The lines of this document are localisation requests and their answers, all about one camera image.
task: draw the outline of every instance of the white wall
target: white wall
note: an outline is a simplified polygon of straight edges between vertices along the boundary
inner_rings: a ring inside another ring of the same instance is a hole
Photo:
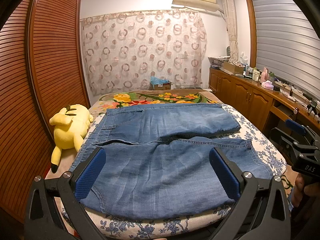
[[[248,57],[248,64],[250,64],[250,22],[249,12],[246,0],[234,0],[237,15],[237,30],[238,30],[238,48],[239,56],[241,52]]]
[[[80,18],[131,10],[171,9],[171,6],[172,0],[81,0]],[[207,88],[210,68],[208,56],[225,56],[229,38],[226,23],[220,12],[217,11],[214,15],[201,13],[201,17],[208,37],[206,55],[202,62],[203,88]],[[87,87],[90,102],[93,104],[98,97],[92,95],[88,83]]]

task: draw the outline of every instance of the blue gripper pad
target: blue gripper pad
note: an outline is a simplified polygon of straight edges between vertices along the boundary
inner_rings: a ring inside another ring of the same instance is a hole
[[[87,197],[105,163],[106,152],[100,148],[76,181],[75,196],[78,201]]]
[[[241,195],[240,183],[215,148],[210,150],[209,160],[228,198],[237,201]]]
[[[291,119],[285,120],[285,125],[286,125],[286,127],[291,129],[292,131],[295,131],[296,133],[298,133],[302,136],[305,136],[307,133],[306,129],[303,126],[301,126],[300,124],[298,124],[297,122],[295,122]]]

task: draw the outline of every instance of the wooden louvered door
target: wooden louvered door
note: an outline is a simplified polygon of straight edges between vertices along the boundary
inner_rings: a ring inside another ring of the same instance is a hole
[[[23,0],[0,31],[0,206],[20,222],[31,182],[43,174],[53,150],[28,81],[30,2]]]
[[[80,0],[35,0],[32,8],[31,69],[47,122],[66,105],[89,107],[80,62],[79,7]]]
[[[80,0],[23,0],[0,31],[0,207],[21,223],[34,177],[50,166],[49,118],[90,107],[79,9]]]

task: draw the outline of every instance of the floral blanket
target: floral blanket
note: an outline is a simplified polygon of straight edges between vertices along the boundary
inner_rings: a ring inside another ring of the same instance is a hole
[[[106,109],[108,108],[128,107],[137,104],[196,104],[200,102],[221,103],[221,101],[212,93],[196,89],[136,91],[122,94],[103,95],[99,101],[89,109],[90,113],[94,116],[95,121],[90,127],[86,138],[101,121]],[[286,170],[286,163],[273,144],[251,122],[236,111],[236,109],[229,105],[222,105],[222,107],[233,115],[241,126],[238,133],[224,136],[230,138],[251,139],[252,145],[258,156],[263,162],[270,166],[273,174],[278,176],[283,175]],[[230,209],[230,205],[222,205],[216,209],[207,210],[200,214],[190,214],[188,216],[178,216],[159,220],[129,220],[124,217],[116,217],[85,208],[95,225],[107,237],[128,240],[155,239],[190,232],[217,222],[223,218]],[[62,204],[60,211],[63,218],[71,224]]]

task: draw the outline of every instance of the black ear tip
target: black ear tip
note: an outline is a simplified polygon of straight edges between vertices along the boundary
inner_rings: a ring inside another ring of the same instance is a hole
[[[58,165],[55,165],[55,164],[51,163],[51,171],[52,171],[52,173],[56,173],[57,170],[58,170]]]

